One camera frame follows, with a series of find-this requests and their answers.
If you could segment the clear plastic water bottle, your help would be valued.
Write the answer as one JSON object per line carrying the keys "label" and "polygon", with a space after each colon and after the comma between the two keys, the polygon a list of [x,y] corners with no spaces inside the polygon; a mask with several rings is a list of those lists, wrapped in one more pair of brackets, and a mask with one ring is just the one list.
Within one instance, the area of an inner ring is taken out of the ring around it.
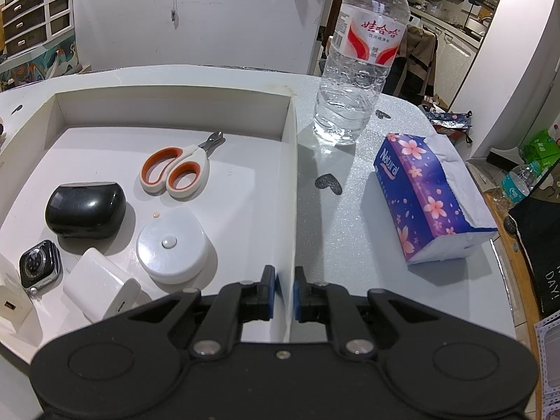
{"label": "clear plastic water bottle", "polygon": [[374,114],[409,17],[407,0],[342,0],[314,108],[318,138],[355,144]]}

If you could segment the white shallow cardboard tray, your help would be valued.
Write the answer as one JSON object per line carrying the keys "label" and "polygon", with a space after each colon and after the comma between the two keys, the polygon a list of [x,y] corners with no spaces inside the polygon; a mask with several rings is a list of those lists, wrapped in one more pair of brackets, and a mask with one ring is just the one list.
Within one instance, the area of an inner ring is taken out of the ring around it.
{"label": "white shallow cardboard tray", "polygon": [[[182,211],[200,222],[209,256],[191,284],[215,294],[273,266],[274,317],[253,324],[248,340],[285,340],[292,320],[297,201],[296,108],[291,97],[246,89],[136,85],[53,91],[37,84],[1,96],[8,135],[1,147],[1,252],[12,264],[52,239],[44,213],[63,184],[115,182],[125,194],[118,233],[97,248],[141,285],[147,299],[168,293],[136,252],[142,229]],[[149,155],[224,134],[203,189],[188,200],[147,194],[140,185]]]}

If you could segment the black glossy earbuds case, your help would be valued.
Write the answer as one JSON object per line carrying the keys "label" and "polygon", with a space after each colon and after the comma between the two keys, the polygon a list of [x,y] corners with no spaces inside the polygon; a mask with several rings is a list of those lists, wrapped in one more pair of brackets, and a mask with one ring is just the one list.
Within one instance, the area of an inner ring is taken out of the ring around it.
{"label": "black glossy earbuds case", "polygon": [[70,183],[51,194],[44,220],[58,236],[103,240],[117,234],[125,212],[126,197],[118,183]]}

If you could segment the orange white small scissors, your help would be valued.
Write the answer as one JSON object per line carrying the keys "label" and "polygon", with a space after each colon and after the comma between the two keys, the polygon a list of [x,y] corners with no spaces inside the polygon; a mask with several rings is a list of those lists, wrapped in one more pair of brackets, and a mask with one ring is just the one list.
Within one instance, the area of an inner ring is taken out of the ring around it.
{"label": "orange white small scissors", "polygon": [[140,170],[140,186],[147,194],[167,193],[177,200],[196,194],[210,172],[210,154],[225,142],[221,131],[200,144],[168,146],[148,156]]}

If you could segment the small green water bottle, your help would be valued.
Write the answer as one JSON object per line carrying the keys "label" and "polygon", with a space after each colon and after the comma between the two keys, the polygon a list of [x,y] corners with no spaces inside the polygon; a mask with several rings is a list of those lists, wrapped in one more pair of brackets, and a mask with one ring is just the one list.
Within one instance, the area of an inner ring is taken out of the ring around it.
{"label": "small green water bottle", "polygon": [[528,197],[543,174],[538,161],[521,164],[509,171],[500,183],[505,198],[513,205]]}

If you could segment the black smartwatch body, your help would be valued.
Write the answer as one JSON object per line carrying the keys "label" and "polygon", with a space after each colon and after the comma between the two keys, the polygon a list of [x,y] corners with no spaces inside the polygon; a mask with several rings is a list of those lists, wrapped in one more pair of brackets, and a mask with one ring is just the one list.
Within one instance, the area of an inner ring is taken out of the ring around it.
{"label": "black smartwatch body", "polygon": [[33,246],[19,259],[20,282],[30,295],[56,282],[62,271],[60,251],[51,240],[44,240]]}

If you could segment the large white charger block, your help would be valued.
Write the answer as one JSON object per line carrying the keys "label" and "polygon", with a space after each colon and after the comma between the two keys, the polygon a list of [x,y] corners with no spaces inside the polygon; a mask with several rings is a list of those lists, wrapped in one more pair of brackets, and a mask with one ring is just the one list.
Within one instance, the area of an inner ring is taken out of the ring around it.
{"label": "large white charger block", "polygon": [[126,312],[140,294],[140,283],[91,247],[64,277],[63,292],[91,322]]}

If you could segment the white round tape measure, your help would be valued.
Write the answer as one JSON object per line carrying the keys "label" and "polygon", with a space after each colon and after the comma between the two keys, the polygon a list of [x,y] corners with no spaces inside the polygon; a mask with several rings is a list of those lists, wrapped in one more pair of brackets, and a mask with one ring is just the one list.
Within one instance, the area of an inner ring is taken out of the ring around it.
{"label": "white round tape measure", "polygon": [[143,227],[136,251],[154,281],[180,285],[200,274],[208,258],[209,240],[188,209],[176,208]]}

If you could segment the small white charger plug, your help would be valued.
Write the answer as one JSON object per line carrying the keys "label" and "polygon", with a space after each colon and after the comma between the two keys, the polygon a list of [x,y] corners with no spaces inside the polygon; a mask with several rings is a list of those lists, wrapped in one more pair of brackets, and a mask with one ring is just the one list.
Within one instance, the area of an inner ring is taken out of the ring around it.
{"label": "small white charger plug", "polygon": [[1,317],[12,324],[15,332],[26,341],[35,340],[33,320],[35,309],[21,285],[14,265],[1,255]]}

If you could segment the white drawer cabinet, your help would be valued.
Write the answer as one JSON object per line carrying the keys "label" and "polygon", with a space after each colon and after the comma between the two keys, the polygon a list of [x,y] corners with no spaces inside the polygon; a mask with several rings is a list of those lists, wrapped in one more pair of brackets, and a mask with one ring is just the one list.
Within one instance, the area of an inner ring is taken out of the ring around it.
{"label": "white drawer cabinet", "polygon": [[74,28],[73,0],[12,0],[1,14],[8,57],[57,40]]}

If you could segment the chair with brown jacket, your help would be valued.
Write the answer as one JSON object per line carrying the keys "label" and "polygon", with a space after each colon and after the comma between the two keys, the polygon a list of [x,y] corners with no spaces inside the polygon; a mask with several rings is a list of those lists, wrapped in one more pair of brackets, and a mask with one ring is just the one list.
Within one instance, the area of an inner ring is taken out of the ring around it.
{"label": "chair with brown jacket", "polygon": [[408,25],[386,78],[383,93],[420,105],[434,96],[438,39],[433,32]]}

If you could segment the purple floral tissue pack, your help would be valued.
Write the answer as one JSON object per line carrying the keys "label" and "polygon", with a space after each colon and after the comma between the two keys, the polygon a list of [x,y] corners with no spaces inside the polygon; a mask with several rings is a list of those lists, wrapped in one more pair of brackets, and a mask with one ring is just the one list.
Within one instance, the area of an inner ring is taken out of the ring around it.
{"label": "purple floral tissue pack", "polygon": [[408,265],[470,256],[496,222],[445,135],[389,134],[375,172]]}

